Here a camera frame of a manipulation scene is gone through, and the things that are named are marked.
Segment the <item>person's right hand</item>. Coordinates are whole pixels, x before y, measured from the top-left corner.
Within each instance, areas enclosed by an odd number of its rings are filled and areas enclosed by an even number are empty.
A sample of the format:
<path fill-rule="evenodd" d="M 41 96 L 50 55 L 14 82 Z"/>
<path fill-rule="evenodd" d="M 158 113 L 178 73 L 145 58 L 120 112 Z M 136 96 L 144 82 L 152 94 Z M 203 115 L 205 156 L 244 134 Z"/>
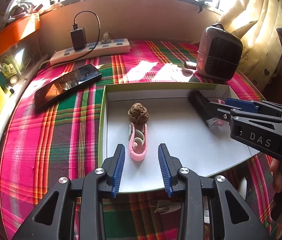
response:
<path fill-rule="evenodd" d="M 270 171 L 273 175 L 273 189 L 276 193 L 279 193 L 282 191 L 282 173 L 280 171 L 280 162 L 278 160 L 272 160 Z"/>

